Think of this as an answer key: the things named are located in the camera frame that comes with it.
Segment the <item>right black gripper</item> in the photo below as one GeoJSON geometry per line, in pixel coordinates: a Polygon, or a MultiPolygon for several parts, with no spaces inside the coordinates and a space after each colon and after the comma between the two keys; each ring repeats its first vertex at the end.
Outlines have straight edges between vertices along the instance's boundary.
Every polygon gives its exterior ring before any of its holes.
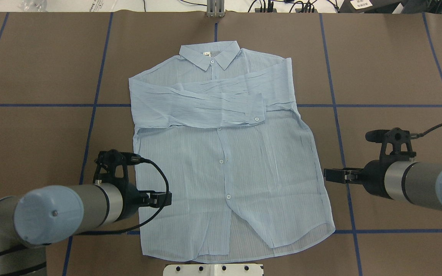
{"type": "Polygon", "coordinates": [[[379,160],[370,161],[361,168],[325,168],[324,178],[328,182],[359,184],[371,195],[391,199],[384,185],[387,168],[382,168],[379,160]]]}

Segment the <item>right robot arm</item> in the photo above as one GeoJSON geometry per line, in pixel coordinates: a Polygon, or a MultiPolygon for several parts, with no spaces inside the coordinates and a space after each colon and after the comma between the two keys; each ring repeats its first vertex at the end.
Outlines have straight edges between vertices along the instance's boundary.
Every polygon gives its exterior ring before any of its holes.
{"type": "Polygon", "coordinates": [[[358,184],[374,196],[442,211],[442,164],[370,161],[364,168],[326,168],[333,183],[358,184]]]}

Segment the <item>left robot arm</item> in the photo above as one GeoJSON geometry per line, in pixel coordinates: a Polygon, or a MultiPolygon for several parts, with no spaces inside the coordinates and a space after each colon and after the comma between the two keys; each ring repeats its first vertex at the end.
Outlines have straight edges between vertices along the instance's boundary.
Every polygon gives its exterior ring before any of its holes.
{"type": "Polygon", "coordinates": [[[96,235],[96,229],[124,220],[140,207],[160,212],[172,194],[124,190],[104,183],[46,186],[22,196],[0,199],[0,276],[47,275],[46,247],[74,235],[96,235]]]}

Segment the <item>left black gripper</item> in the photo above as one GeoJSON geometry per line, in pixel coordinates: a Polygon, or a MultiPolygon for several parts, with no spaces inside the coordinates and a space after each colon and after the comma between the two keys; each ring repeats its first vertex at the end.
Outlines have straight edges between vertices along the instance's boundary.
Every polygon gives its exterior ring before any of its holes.
{"type": "Polygon", "coordinates": [[[152,192],[138,190],[134,184],[118,184],[122,196],[123,207],[118,220],[130,218],[140,207],[161,208],[172,204],[171,192],[152,192]]]}

